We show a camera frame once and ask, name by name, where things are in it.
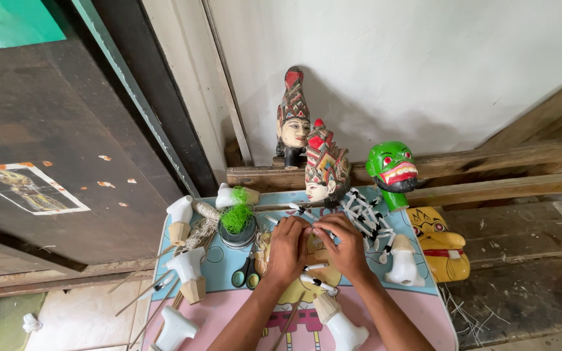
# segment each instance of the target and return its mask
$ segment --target table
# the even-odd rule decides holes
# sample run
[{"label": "table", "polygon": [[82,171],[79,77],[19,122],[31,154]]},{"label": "table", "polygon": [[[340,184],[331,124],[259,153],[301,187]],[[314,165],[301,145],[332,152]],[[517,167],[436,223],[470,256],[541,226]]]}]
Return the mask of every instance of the table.
[{"label": "table", "polygon": [[[368,199],[368,202],[372,201],[377,196],[377,192],[370,187],[359,187],[357,189]],[[203,201],[212,205],[214,204],[214,200],[214,198],[203,199]],[[260,197],[260,204],[287,202],[307,202],[307,196],[304,191],[292,191],[262,194]],[[375,208],[382,213],[387,212],[384,202],[377,205]],[[312,209],[312,213],[316,216],[336,211],[341,211],[341,209]],[[258,223],[272,230],[274,225],[269,220],[263,218],[266,214],[275,219],[280,219],[281,217],[293,215],[295,212],[268,211],[257,213]],[[379,247],[372,247],[370,251],[366,252],[368,265],[372,271],[379,276],[382,285],[392,296],[394,301],[409,316],[411,321],[416,324],[419,330],[422,331],[433,347],[437,350],[458,350],[458,341],[449,313],[443,305],[436,284],[433,282],[428,272],[424,254],[418,246],[415,235],[413,235],[406,211],[389,213],[385,216],[385,220],[398,235],[406,235],[410,239],[416,251],[415,260],[418,265],[418,271],[420,275],[425,278],[426,285],[424,287],[406,287],[383,282],[383,280],[385,280],[385,273],[389,272],[392,268],[391,256],[386,264],[380,264],[378,261],[380,252],[382,252],[386,245],[386,240],[381,240]],[[324,262],[323,259],[328,257],[326,249],[323,248],[322,243],[317,243],[317,240],[316,243],[314,243],[314,239],[315,237],[310,237],[308,242],[308,260],[313,260],[314,263]],[[164,250],[169,244],[168,231],[167,227],[165,227],[159,251]],[[204,350],[207,348],[246,299],[248,299],[251,294],[250,290],[245,287],[235,289],[230,282],[232,272],[242,267],[244,264],[244,260],[248,255],[248,250],[249,247],[242,250],[228,249],[218,236],[210,244],[207,261],[201,266],[201,271],[207,279],[207,297],[205,300],[194,305],[188,305],[187,301],[183,300],[179,306],[180,312],[196,323],[200,327],[200,330],[195,339],[186,339],[180,347],[180,350]],[[166,268],[162,267],[162,265],[166,263],[169,258],[170,255],[165,255],[157,262],[155,267],[156,277],[159,277],[166,271]],[[359,298],[355,291],[355,288],[352,287],[352,284],[346,277],[337,272],[334,266],[329,268],[330,269],[324,269],[324,272],[310,271],[309,273],[321,280],[325,280],[330,285],[336,285],[339,290],[336,299],[340,303],[344,314],[347,315],[355,325],[363,325],[368,329],[370,337],[360,349],[385,350],[376,327],[372,323],[370,315],[364,307],[361,298]],[[315,285],[302,285],[300,281],[293,283],[288,289],[289,291],[284,294],[279,304],[272,312],[267,328],[262,331],[262,338],[257,350],[268,351],[272,347],[277,337],[280,335],[285,321],[287,321],[283,316],[290,313],[292,310],[290,305],[296,302],[300,292],[303,290],[307,290],[307,293],[300,302],[299,309],[296,313],[297,316],[290,324],[288,333],[277,350],[334,350],[335,342],[333,336],[328,328],[320,324],[312,303],[316,295],[322,293],[323,290]],[[165,288],[153,294],[152,302],[149,304],[149,310],[147,311],[147,318],[156,308],[163,308],[163,306],[159,306],[159,304],[168,290],[169,289]],[[170,297],[174,297],[176,292],[177,289],[174,289]],[[171,303],[172,298],[169,298],[164,305],[169,306]],[[149,323],[141,350],[148,349],[162,321],[162,317],[158,313]]]}]

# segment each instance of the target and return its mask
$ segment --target green puppet head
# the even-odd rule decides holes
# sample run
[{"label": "green puppet head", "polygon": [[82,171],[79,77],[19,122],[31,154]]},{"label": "green puppet head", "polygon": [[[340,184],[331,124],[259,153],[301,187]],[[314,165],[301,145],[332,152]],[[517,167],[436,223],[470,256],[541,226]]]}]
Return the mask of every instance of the green puppet head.
[{"label": "green puppet head", "polygon": [[366,171],[386,192],[410,192],[418,185],[418,171],[411,150],[400,141],[390,140],[370,150]]}]

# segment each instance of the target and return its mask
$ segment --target scissors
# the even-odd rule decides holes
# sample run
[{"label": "scissors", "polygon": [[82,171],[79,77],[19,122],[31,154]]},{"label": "scissors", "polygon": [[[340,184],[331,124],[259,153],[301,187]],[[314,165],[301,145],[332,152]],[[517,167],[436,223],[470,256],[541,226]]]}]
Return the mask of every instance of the scissors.
[{"label": "scissors", "polygon": [[254,241],[253,245],[250,247],[250,252],[248,257],[244,262],[242,268],[236,270],[231,276],[231,285],[235,288],[242,287],[246,284],[249,290],[255,290],[257,284],[259,284],[259,273],[255,270],[255,248],[257,243]]}]

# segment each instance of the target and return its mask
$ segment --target hand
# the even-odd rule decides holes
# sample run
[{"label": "hand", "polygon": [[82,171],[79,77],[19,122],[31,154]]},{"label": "hand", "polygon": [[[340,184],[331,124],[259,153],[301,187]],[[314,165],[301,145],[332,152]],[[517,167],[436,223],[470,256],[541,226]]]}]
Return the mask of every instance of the hand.
[{"label": "hand", "polygon": [[[353,226],[344,212],[323,215],[313,224],[314,233],[318,235],[328,250],[335,267],[351,282],[356,278],[374,275],[365,260],[363,252],[363,236]],[[327,232],[340,238],[340,243],[335,245]]]},{"label": "hand", "polygon": [[307,238],[311,229],[309,222],[300,217],[281,218],[272,230],[264,279],[271,279],[286,289],[299,277],[307,261]]}]

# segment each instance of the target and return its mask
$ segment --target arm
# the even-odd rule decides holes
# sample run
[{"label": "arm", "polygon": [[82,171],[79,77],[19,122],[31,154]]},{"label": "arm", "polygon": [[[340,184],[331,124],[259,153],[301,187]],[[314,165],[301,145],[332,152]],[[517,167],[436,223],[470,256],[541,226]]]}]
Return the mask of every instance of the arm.
[{"label": "arm", "polygon": [[[323,229],[330,230],[341,242],[335,245]],[[324,243],[335,267],[361,296],[388,350],[434,350],[368,267],[362,235],[343,212],[322,216],[314,223],[314,232]]]},{"label": "arm", "polygon": [[285,289],[299,277],[307,261],[309,223],[299,217],[282,218],[272,230],[266,275],[248,300],[212,342],[208,351],[254,350],[261,332]]}]

